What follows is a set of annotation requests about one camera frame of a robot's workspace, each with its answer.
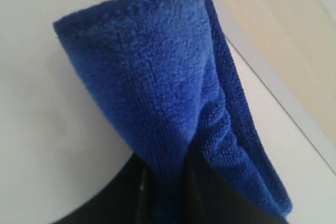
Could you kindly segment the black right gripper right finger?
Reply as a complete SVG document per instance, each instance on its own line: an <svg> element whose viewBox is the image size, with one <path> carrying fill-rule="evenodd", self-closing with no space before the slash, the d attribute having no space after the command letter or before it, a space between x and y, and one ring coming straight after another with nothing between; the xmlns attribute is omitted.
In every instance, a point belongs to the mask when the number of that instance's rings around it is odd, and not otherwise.
<svg viewBox="0 0 336 224"><path fill-rule="evenodd" d="M181 207L182 223L281 223L223 180L194 144L185 159Z"/></svg>

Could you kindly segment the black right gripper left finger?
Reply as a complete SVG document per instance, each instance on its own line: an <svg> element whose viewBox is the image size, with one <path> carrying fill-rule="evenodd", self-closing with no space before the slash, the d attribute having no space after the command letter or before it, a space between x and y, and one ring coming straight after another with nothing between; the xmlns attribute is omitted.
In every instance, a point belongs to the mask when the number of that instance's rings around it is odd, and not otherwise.
<svg viewBox="0 0 336 224"><path fill-rule="evenodd" d="M133 154L106 187L55 223L161 223L154 193L166 178L162 160Z"/></svg>

